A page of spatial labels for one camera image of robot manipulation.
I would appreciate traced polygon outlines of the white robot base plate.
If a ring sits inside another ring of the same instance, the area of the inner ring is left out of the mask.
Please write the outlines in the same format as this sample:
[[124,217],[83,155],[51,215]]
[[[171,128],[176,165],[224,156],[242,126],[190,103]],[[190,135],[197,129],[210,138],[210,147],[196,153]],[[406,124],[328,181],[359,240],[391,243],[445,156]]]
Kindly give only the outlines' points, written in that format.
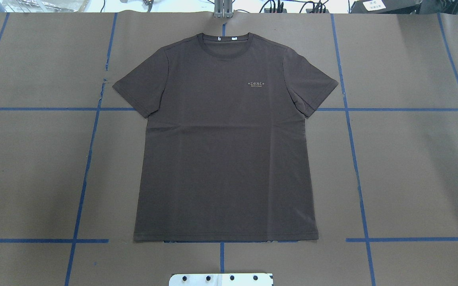
[[169,286],[274,286],[269,273],[174,274]]

